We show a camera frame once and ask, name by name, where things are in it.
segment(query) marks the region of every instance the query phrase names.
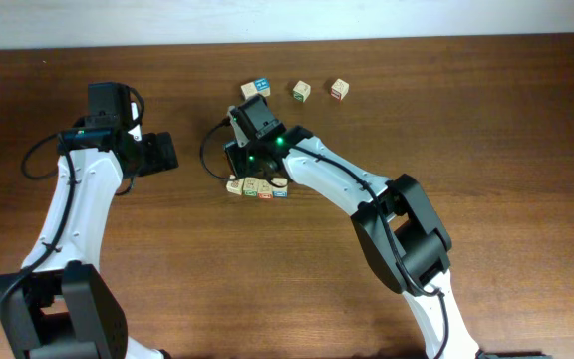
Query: wooden block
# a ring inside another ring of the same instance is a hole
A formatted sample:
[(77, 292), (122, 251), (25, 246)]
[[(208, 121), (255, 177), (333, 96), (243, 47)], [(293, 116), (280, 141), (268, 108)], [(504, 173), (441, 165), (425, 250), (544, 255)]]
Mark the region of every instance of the wooden block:
[(247, 83), (247, 84), (241, 86), (240, 90), (243, 91), (243, 97), (245, 98), (245, 100), (258, 94), (258, 91), (256, 90), (256, 85), (254, 85), (253, 82), (250, 82), (250, 83)]
[(267, 180), (262, 179), (258, 184), (258, 197), (263, 199), (271, 199), (273, 195), (274, 187), (269, 184)]
[(294, 87), (294, 98), (298, 101), (305, 102), (309, 93), (311, 93), (311, 86), (302, 81), (298, 81), (298, 84)]
[(272, 186), (272, 195), (274, 196), (274, 198), (286, 198), (287, 197), (287, 183), (288, 180), (287, 179), (272, 179), (272, 182), (274, 182), (274, 184), (278, 184), (278, 185), (284, 185), (284, 187), (277, 187), (277, 186)]
[(259, 185), (260, 179), (247, 178), (245, 179), (245, 184), (243, 185), (243, 193), (249, 196), (258, 196)]
[[(231, 179), (235, 179), (235, 175), (229, 176)], [(242, 195), (243, 194), (243, 182), (245, 179), (230, 180), (227, 182), (227, 191), (230, 193)]]
[(267, 97), (269, 94), (271, 94), (269, 81), (267, 81), (265, 78), (260, 78), (254, 81), (254, 86), (256, 87), (256, 91), (264, 97)]
[(338, 100), (342, 100), (345, 98), (345, 95), (349, 92), (349, 84), (344, 82), (341, 79), (336, 80), (334, 85), (331, 87), (331, 96), (335, 97)]

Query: blue label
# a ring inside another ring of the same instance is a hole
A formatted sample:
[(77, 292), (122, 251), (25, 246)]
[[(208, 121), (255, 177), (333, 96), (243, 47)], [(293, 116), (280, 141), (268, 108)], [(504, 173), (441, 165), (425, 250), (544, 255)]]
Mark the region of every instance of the blue label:
[(258, 91), (269, 89), (269, 82), (265, 78), (260, 78), (254, 81), (254, 85), (256, 85), (256, 90)]

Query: wooden table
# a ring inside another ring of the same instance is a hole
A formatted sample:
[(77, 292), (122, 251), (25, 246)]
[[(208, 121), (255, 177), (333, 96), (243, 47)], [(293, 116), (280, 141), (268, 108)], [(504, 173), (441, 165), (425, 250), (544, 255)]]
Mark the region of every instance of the wooden table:
[[(146, 98), (180, 168), (115, 199), (102, 275), (130, 334), (178, 358), (348, 358), (422, 352), (401, 296), (370, 271), (347, 217), (311, 190), (229, 194), (198, 161), (205, 132), (266, 77), (287, 126), (368, 171), (414, 176), (453, 239), (453, 288), (489, 351), (574, 358), (574, 35), (0, 52), (0, 273), (15, 271), (55, 181), (24, 179), (37, 140), (86, 112), (86, 86)], [(351, 85), (347, 98), (327, 94)], [(312, 86), (305, 104), (291, 97)], [(214, 138), (211, 166), (226, 174)], [(54, 147), (31, 170), (49, 170)], [(0, 329), (0, 358), (10, 357)]]

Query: white backdrop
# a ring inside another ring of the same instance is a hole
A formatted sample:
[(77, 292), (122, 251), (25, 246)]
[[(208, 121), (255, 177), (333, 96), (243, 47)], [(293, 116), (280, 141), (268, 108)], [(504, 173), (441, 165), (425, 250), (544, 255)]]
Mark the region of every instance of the white backdrop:
[(574, 32), (574, 0), (0, 0), (0, 49)]

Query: toy block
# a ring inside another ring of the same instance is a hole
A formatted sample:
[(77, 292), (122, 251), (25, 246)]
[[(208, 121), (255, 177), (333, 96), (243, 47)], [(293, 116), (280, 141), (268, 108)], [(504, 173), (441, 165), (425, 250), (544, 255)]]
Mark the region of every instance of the toy block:
[(253, 82), (241, 86), (240, 89), (243, 91), (243, 97), (245, 98), (245, 100), (258, 94), (258, 91), (256, 90), (256, 85), (254, 85)]
[(284, 187), (272, 186), (272, 195), (274, 198), (286, 198), (287, 197), (287, 179), (273, 179), (272, 182), (278, 185), (284, 185)]
[[(231, 179), (235, 179), (235, 175), (229, 176)], [(245, 179), (230, 180), (227, 182), (227, 191), (230, 193), (242, 195), (243, 194), (243, 182)]]
[(259, 185), (260, 179), (247, 178), (245, 179), (245, 184), (243, 185), (243, 193), (249, 196), (258, 196)]
[(338, 100), (342, 100), (345, 98), (345, 95), (349, 92), (349, 84), (344, 82), (341, 79), (336, 80), (334, 85), (331, 87), (331, 96), (335, 97)]
[(294, 98), (300, 102), (305, 102), (309, 93), (311, 93), (311, 86), (302, 81), (298, 81), (298, 84), (294, 87)]
[(258, 197), (271, 199), (273, 197), (274, 187), (267, 180), (262, 179), (258, 184)]
[(254, 81), (254, 86), (256, 87), (256, 91), (264, 97), (269, 96), (271, 93), (269, 88), (269, 81), (267, 81), (265, 78), (260, 78)]

